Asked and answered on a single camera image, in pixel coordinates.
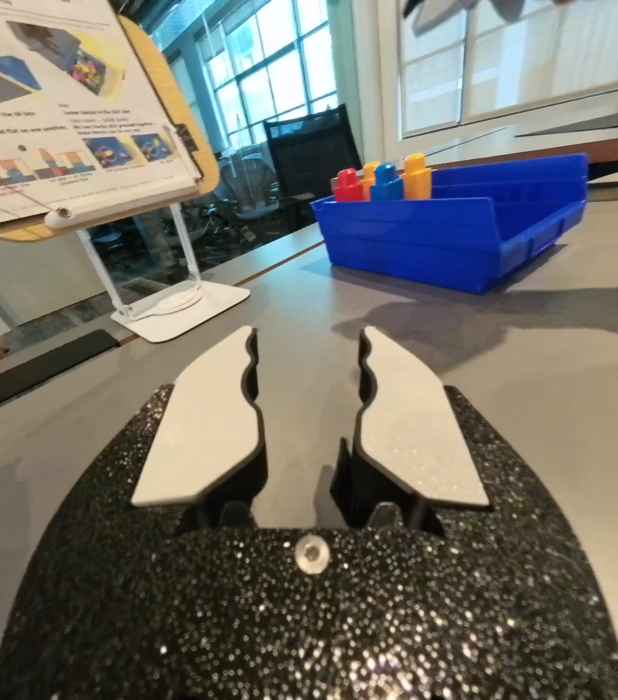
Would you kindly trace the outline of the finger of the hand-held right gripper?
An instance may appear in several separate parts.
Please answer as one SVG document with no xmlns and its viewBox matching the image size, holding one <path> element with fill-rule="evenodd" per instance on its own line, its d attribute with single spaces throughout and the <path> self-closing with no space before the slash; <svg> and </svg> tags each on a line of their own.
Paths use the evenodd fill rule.
<svg viewBox="0 0 618 700">
<path fill-rule="evenodd" d="M 539 16 L 556 16 L 574 1 L 492 1 L 491 7 L 505 23 L 517 23 Z"/>
<path fill-rule="evenodd" d="M 462 11 L 470 11 L 479 1 L 406 1 L 404 20 L 412 18 L 412 33 L 425 34 Z"/>
</svg>

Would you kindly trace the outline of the blue plastic bin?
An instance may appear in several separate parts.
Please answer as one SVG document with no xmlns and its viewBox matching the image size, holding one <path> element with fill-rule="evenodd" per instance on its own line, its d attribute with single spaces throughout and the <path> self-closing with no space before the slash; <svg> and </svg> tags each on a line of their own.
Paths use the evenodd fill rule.
<svg viewBox="0 0 618 700">
<path fill-rule="evenodd" d="M 588 166 L 572 153 L 448 167 L 430 199 L 312 208 L 333 265 L 480 295 L 581 222 Z"/>
</svg>

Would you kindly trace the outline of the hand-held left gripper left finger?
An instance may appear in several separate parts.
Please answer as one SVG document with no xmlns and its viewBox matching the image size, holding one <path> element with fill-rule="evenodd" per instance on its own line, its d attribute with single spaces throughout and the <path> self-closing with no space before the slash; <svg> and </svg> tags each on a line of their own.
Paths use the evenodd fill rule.
<svg viewBox="0 0 618 700">
<path fill-rule="evenodd" d="M 258 331 L 243 326 L 181 372 L 132 505 L 252 504 L 268 479 L 258 364 Z"/>
</svg>

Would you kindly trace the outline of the printed instruction sheet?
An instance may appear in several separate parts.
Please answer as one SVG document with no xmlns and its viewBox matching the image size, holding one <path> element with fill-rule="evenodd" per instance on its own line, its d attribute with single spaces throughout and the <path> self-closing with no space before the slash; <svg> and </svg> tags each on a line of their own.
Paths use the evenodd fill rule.
<svg viewBox="0 0 618 700">
<path fill-rule="evenodd" d="M 109 1 L 0 1 L 0 224 L 201 179 Z"/>
</svg>

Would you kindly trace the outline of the blue mega block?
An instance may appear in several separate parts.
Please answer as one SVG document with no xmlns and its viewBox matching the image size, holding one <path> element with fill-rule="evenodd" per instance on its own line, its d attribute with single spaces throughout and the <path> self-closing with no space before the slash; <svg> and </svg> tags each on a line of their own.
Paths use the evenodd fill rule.
<svg viewBox="0 0 618 700">
<path fill-rule="evenodd" d="M 401 201 L 405 199 L 405 184 L 392 162 L 378 164 L 373 171 L 370 185 L 372 202 Z"/>
</svg>

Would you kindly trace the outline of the large grid window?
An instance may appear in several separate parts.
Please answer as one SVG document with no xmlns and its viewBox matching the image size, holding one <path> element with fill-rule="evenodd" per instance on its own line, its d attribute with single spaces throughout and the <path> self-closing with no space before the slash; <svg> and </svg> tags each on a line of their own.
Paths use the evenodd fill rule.
<svg viewBox="0 0 618 700">
<path fill-rule="evenodd" d="M 215 153 L 339 103 L 327 1 L 180 1 L 151 37 Z"/>
</svg>

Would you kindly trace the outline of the white framed window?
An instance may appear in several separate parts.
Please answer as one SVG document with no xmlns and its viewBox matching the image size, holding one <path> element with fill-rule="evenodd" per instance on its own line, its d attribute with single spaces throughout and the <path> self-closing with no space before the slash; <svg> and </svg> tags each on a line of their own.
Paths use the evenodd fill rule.
<svg viewBox="0 0 618 700">
<path fill-rule="evenodd" d="M 397 132 L 409 138 L 618 90 L 618 1 L 505 23 L 479 1 L 425 34 L 396 10 Z"/>
</svg>

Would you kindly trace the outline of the grey mesh office chair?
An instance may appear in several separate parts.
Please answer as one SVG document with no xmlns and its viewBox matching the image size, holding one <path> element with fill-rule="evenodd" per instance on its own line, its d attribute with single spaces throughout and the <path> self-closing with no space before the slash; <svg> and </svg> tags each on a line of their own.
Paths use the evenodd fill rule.
<svg viewBox="0 0 618 700">
<path fill-rule="evenodd" d="M 260 155 L 218 162 L 224 202 L 234 224 L 264 234 L 282 232 L 279 184 L 275 171 Z"/>
</svg>

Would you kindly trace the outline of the red mega block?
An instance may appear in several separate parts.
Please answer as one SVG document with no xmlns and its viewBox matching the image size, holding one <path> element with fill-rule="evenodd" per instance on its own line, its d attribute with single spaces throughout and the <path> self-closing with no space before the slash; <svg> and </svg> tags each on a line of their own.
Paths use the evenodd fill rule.
<svg viewBox="0 0 618 700">
<path fill-rule="evenodd" d="M 339 171 L 336 177 L 333 197 L 336 202 L 365 201 L 364 186 L 357 175 L 357 170 L 348 168 Z"/>
</svg>

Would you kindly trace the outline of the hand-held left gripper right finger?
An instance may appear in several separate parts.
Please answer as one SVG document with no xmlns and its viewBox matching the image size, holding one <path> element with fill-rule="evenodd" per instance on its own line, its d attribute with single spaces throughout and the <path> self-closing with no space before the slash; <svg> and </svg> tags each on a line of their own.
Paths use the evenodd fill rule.
<svg viewBox="0 0 618 700">
<path fill-rule="evenodd" d="M 393 505 L 410 529 L 441 529 L 437 507 L 490 510 L 454 409 L 429 366 L 375 326 L 360 332 L 358 408 L 330 493 L 345 523 Z"/>
</svg>

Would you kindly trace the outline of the black office chair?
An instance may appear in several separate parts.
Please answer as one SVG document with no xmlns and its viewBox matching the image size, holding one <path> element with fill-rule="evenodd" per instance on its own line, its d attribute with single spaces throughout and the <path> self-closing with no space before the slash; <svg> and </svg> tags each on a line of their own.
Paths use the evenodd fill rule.
<svg viewBox="0 0 618 700">
<path fill-rule="evenodd" d="M 280 209 L 289 232 L 315 218 L 310 203 L 333 193 L 332 180 L 341 170 L 361 170 L 344 104 L 320 113 L 262 123 L 279 184 Z"/>
</svg>

